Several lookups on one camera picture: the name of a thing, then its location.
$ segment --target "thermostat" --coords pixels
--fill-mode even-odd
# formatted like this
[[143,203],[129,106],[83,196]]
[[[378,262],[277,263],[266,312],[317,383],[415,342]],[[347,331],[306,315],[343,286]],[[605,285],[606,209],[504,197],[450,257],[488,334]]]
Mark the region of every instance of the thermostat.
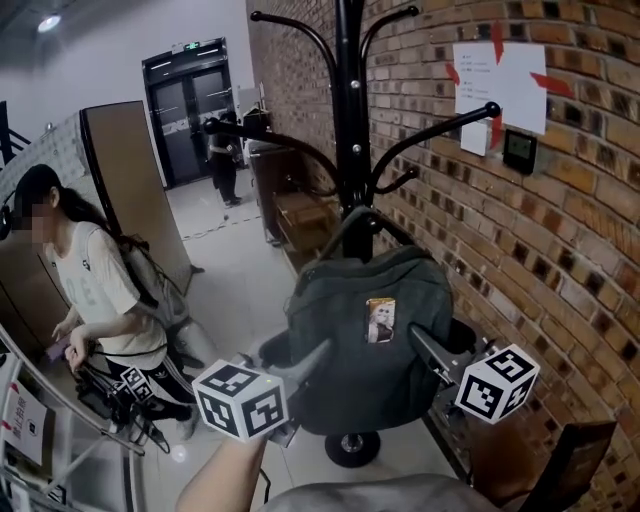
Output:
[[536,163],[536,151],[538,139],[513,130],[505,132],[504,158],[502,161],[507,167],[521,174],[533,173]]

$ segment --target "dark green backpack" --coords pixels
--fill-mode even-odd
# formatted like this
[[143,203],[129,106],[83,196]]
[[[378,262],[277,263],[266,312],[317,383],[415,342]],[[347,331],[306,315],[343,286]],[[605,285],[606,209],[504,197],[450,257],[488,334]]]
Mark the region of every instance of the dark green backpack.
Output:
[[303,269],[287,312],[292,363],[332,340],[331,354],[291,404],[314,434],[409,423],[427,412],[439,384],[410,341],[413,324],[445,346],[449,337],[451,288],[431,255],[405,246],[366,264],[327,259],[349,227],[371,213],[354,210],[318,261]]

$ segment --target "ceiling light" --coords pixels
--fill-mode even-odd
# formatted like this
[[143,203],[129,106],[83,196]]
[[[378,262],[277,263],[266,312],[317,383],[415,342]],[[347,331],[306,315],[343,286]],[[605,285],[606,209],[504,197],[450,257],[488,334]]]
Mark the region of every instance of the ceiling light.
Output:
[[44,32],[49,32],[49,30],[52,30],[58,26],[58,23],[60,23],[61,19],[62,17],[58,14],[53,14],[48,18],[45,18],[42,23],[38,25],[38,32],[40,32],[41,34]]

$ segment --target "paper notice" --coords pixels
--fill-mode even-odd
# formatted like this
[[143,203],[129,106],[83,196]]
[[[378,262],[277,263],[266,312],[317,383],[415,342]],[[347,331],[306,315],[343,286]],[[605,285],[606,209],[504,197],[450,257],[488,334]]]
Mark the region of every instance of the paper notice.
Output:
[[33,462],[42,465],[44,420],[47,408],[16,382],[9,390],[7,416],[2,426],[7,429],[5,440]]
[[484,156],[487,153],[488,131],[487,125],[480,122],[463,126],[460,147],[476,155]]
[[496,54],[491,43],[453,45],[454,66],[460,77],[456,87],[456,112],[466,114],[496,98]]
[[531,76],[547,75],[544,46],[506,43],[500,65],[496,64],[493,43],[455,44],[453,57],[460,77],[456,113],[495,101],[502,108],[504,124],[544,135],[547,90]]
[[547,125],[547,90],[531,73],[547,76],[544,46],[507,43],[498,66],[502,122],[544,135]]

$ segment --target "black cable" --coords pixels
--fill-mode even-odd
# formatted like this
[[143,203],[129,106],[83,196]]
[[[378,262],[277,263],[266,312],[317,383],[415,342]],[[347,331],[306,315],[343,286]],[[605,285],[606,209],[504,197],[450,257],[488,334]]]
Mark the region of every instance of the black cable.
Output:
[[264,503],[266,505],[267,502],[269,501],[269,491],[271,490],[271,480],[269,480],[269,477],[267,476],[267,474],[264,472],[262,468],[260,468],[260,474],[262,475],[262,478],[264,478],[264,481],[267,483],[267,487],[264,490]]

